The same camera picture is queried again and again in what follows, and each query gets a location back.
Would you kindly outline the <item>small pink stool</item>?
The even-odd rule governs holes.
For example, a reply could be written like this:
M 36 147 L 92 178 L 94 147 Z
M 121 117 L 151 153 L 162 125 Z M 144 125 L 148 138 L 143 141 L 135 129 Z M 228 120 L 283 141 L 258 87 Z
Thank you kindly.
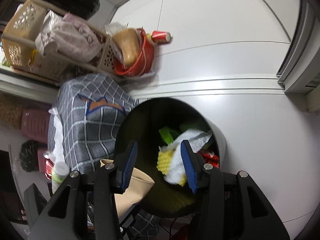
M 43 174 L 45 174 L 46 172 L 46 160 L 47 160 L 47 158 L 45 157 L 46 154 L 47 154 L 46 148 L 39 148 L 37 150 L 39 171 Z

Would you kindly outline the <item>white plastic bag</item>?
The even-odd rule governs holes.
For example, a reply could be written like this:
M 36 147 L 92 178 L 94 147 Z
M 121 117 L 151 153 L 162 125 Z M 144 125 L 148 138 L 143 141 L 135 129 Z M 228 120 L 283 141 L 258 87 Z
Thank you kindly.
M 196 154 L 205 146 L 212 137 L 213 132 L 192 133 L 190 130 L 180 135 L 173 143 L 163 146 L 160 151 L 168 151 L 175 148 L 178 150 L 178 156 L 182 158 L 187 182 L 195 184 L 193 160 L 196 160 Z

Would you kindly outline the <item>red paper cup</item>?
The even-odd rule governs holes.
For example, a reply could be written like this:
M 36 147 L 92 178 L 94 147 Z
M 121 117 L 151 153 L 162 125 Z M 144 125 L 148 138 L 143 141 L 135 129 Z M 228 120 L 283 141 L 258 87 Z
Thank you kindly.
M 171 34 L 166 31 L 153 31 L 151 39 L 155 43 L 169 43 L 171 41 Z

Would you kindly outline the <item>brown bread loaf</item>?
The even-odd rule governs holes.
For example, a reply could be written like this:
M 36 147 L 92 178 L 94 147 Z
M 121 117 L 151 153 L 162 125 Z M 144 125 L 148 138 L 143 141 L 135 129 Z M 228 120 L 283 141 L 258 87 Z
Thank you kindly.
M 122 54 L 123 66 L 130 68 L 140 54 L 140 40 L 136 29 L 125 28 L 114 34 L 112 40 Z

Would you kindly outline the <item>green plastic bag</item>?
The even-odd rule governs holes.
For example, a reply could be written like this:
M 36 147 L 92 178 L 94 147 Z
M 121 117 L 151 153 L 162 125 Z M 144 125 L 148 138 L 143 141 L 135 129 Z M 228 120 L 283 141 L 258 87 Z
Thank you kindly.
M 206 125 L 198 122 L 189 122 L 177 126 L 165 126 L 159 129 L 159 134 L 165 145 L 169 145 L 174 142 L 184 132 L 190 130 L 192 133 L 202 133 L 207 128 Z

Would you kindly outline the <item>white green bottle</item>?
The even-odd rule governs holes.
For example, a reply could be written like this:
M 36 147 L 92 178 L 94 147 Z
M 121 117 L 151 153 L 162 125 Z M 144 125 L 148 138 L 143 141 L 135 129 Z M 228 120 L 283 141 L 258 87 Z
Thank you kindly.
M 69 175 L 69 167 L 66 163 L 58 161 L 52 168 L 52 192 L 57 191 L 65 178 Z

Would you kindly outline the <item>black trash bin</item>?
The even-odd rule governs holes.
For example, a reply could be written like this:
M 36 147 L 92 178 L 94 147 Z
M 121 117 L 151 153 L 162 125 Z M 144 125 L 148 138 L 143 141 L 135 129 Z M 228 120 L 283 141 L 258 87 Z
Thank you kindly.
M 169 128 L 181 134 L 188 128 L 197 128 L 203 132 L 212 131 L 209 140 L 209 152 L 223 161 L 226 152 L 226 140 L 221 130 L 206 120 L 189 104 L 172 98 L 155 98 L 136 106 L 122 122 L 115 144 L 115 155 L 124 152 L 131 140 L 138 144 L 135 167 L 149 175 L 155 182 L 151 190 L 141 201 L 141 208 L 158 217 L 176 218 L 195 213 L 194 195 L 188 185 L 171 185 L 157 170 L 159 147 L 165 142 L 159 130 Z

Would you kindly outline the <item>red plastic basin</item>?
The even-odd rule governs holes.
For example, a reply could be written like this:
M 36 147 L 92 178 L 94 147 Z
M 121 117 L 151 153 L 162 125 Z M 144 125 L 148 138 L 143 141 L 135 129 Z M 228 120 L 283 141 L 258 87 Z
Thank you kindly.
M 114 65 L 115 65 L 114 71 L 118 76 L 127 76 L 127 77 L 142 76 L 146 73 L 149 73 L 152 67 L 153 58 L 155 54 L 155 46 L 150 41 L 150 39 L 147 36 L 147 33 L 143 28 L 138 28 L 136 29 L 136 31 L 138 33 L 138 37 L 140 40 L 140 54 L 136 62 L 130 68 L 125 68 L 123 66 L 122 54 L 120 52 L 120 55 L 116 56 L 116 58 L 114 59 Z

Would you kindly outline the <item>red snack bag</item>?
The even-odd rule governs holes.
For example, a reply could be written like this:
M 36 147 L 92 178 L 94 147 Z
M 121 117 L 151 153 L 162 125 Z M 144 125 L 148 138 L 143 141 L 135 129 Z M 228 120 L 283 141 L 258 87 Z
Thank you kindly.
M 220 168 L 220 158 L 217 155 L 205 150 L 201 150 L 199 153 L 203 157 L 205 163 L 211 164 L 216 168 Z

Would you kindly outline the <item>pink plastic stool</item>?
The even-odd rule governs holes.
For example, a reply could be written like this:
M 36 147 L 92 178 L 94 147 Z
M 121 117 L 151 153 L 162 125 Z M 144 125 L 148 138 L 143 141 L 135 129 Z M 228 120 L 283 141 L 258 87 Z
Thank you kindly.
M 23 109 L 21 120 L 22 135 L 46 144 L 48 140 L 50 114 L 40 109 Z

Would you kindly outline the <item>beige plastic basket rack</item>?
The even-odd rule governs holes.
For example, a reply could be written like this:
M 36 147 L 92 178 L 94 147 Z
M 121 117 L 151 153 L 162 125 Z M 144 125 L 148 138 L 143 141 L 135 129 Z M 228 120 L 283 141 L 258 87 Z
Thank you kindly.
M 2 45 L 11 68 L 21 75 L 46 82 L 60 82 L 68 70 L 75 71 L 78 67 L 89 72 L 115 75 L 110 35 L 80 17 L 80 21 L 87 24 L 101 42 L 100 53 L 88 63 L 70 59 L 59 51 L 42 56 L 36 49 L 35 39 L 49 11 L 61 17 L 69 13 L 43 0 L 26 0 L 5 26 Z

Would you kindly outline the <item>woven straw basket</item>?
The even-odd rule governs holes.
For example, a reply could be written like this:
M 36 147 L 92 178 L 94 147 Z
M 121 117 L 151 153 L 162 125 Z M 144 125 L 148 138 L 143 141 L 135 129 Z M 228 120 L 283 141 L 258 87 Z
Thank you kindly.
M 21 129 L 23 108 L 7 95 L 1 94 L 1 123 L 10 125 L 14 129 Z

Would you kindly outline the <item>red can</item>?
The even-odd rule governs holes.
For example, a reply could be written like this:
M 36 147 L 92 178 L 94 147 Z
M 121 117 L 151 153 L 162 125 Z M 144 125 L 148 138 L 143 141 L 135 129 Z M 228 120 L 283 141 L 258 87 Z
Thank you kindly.
M 45 166 L 45 175 L 47 179 L 52 180 L 52 169 L 53 169 L 53 162 L 50 159 L 50 153 L 47 151 L 43 154 L 44 157 L 44 166 Z

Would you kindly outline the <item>black garbage bag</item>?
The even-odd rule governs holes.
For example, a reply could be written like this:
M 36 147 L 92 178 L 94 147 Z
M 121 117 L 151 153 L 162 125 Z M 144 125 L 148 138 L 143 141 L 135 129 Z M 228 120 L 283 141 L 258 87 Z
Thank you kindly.
M 28 140 L 21 145 L 19 152 L 20 165 L 25 172 L 39 171 L 37 150 L 39 143 L 35 140 Z

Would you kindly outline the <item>yellow knitted scrubber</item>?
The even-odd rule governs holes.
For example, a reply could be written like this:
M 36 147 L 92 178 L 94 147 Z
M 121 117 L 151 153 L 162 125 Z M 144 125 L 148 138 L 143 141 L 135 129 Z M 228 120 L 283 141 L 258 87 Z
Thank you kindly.
M 175 148 L 168 151 L 159 151 L 157 170 L 164 176 L 164 180 L 172 185 L 184 186 L 187 176 L 183 166 L 182 158 L 178 156 Z

